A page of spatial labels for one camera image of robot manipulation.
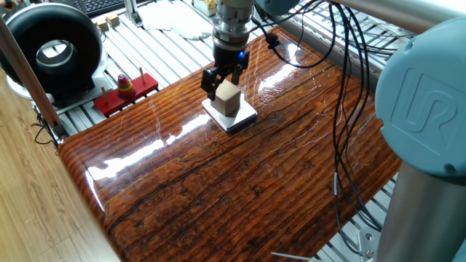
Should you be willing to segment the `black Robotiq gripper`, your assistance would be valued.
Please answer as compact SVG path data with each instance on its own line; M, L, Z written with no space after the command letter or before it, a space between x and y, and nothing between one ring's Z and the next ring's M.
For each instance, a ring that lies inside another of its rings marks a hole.
M249 64L247 41L233 43L214 38L213 43L214 66L203 70L201 81L201 88L212 101L216 99L216 90L221 83L219 77L232 75L232 83L238 85L242 72Z

